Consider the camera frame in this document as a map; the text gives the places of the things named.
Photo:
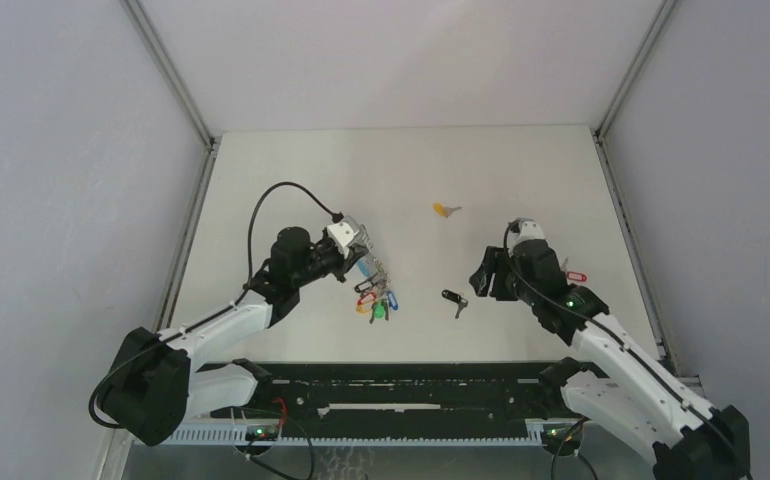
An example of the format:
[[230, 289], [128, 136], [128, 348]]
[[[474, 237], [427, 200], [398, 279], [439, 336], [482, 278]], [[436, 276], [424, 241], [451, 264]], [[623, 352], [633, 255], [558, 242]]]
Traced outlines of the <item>red tagged key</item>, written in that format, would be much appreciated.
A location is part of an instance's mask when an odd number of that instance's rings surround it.
[[373, 305], [378, 300], [378, 295], [375, 291], [364, 292], [357, 301], [358, 306]]
[[577, 283], [585, 283], [588, 281], [588, 276], [585, 273], [574, 271], [569, 268], [569, 258], [566, 257], [560, 265], [562, 272], [565, 274], [567, 280]]

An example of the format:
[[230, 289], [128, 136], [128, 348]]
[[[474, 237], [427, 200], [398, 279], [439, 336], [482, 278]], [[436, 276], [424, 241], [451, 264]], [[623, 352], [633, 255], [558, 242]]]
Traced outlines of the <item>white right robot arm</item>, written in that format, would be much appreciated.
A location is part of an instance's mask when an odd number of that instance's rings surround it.
[[487, 247], [469, 284], [479, 297], [524, 302], [579, 354], [542, 371], [545, 412], [595, 422], [657, 479], [751, 478], [746, 417], [734, 406], [717, 408], [640, 348], [602, 299], [569, 282], [546, 240]]

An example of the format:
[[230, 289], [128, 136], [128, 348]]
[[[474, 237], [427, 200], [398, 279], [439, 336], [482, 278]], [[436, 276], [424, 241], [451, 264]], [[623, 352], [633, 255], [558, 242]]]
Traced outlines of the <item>black tagged key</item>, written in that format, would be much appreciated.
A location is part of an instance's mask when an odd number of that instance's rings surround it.
[[376, 282], [372, 278], [365, 279], [363, 282], [353, 287], [357, 294], [363, 295], [368, 291], [373, 290], [376, 287]]
[[456, 305], [456, 311], [454, 314], [455, 319], [459, 319], [462, 312], [468, 307], [469, 301], [467, 298], [462, 295], [461, 293], [454, 292], [449, 289], [444, 289], [441, 291], [441, 296], [452, 303]]

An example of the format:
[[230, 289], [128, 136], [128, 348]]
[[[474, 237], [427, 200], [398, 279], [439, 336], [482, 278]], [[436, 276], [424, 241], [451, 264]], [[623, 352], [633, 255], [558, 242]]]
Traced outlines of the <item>green tagged key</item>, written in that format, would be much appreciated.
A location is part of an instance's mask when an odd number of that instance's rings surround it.
[[390, 320], [390, 306], [387, 300], [377, 302], [372, 310], [370, 322], [373, 323], [375, 320], [379, 319], [384, 319], [385, 321]]

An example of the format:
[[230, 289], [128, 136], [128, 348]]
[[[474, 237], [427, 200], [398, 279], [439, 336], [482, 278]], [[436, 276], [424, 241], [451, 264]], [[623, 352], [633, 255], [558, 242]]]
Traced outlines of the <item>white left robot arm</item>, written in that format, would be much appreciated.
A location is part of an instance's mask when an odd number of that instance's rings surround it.
[[329, 275], [345, 281], [368, 252], [368, 234], [349, 219], [325, 227], [318, 242], [301, 227], [281, 230], [242, 294], [218, 312], [157, 333], [143, 327], [131, 331], [90, 395], [91, 418], [155, 446], [184, 420], [221, 408], [238, 407], [251, 417], [266, 414], [274, 401], [272, 388], [260, 381], [266, 371], [248, 360], [213, 370], [206, 364], [284, 319], [304, 286]]

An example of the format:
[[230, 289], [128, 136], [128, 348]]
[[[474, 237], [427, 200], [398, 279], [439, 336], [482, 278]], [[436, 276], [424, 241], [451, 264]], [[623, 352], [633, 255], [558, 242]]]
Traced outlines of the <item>blue tagged key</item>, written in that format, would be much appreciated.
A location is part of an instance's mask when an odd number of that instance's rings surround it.
[[386, 297], [387, 297], [387, 302], [389, 304], [389, 308], [391, 310], [397, 311], [399, 309], [399, 303], [397, 301], [397, 297], [394, 294], [394, 292], [391, 290], [388, 290], [386, 293]]

